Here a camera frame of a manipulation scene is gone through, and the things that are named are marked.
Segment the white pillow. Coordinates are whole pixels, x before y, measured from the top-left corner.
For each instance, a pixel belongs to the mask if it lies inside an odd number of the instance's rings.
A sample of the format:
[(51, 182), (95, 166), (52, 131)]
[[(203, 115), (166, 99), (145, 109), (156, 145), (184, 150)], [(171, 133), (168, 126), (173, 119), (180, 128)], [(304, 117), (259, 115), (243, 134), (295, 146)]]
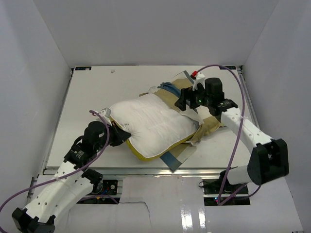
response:
[(110, 107), (110, 119), (131, 134), (126, 144), (141, 161), (156, 159), (189, 140), (197, 124), (155, 94), (124, 100)]

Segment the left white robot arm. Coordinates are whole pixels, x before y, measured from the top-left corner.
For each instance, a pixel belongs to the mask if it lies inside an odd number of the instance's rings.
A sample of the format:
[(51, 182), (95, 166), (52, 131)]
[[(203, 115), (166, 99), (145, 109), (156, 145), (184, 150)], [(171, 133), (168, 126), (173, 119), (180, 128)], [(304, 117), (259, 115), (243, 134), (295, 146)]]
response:
[(16, 228), (22, 233), (52, 233), (61, 216), (81, 199), (102, 194), (103, 176), (89, 164), (105, 147), (119, 146), (130, 137), (115, 123), (89, 123), (64, 156), (51, 182), (24, 208), (13, 211)]

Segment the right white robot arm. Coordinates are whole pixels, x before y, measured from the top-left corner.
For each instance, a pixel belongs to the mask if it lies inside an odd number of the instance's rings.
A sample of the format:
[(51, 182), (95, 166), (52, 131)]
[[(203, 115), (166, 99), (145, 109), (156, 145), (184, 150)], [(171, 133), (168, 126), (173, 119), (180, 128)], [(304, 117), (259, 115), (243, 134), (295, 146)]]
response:
[(237, 104), (225, 98), (219, 78), (207, 78), (193, 87), (181, 89), (175, 106), (181, 111), (186, 107), (207, 107), (209, 113), (227, 126), (249, 150), (248, 165), (222, 172), (219, 187), (224, 193), (232, 193), (238, 184), (262, 185), (289, 174), (287, 143), (283, 139), (273, 139), (245, 119)]

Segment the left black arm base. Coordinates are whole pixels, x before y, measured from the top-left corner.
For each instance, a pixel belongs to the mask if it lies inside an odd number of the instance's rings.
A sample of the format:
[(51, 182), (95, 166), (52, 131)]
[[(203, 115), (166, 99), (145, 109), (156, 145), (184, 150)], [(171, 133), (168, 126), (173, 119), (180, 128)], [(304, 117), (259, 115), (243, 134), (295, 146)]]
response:
[(87, 178), (92, 184), (92, 190), (88, 195), (116, 195), (118, 180), (105, 179), (103, 175), (93, 169), (87, 169), (81, 176)]

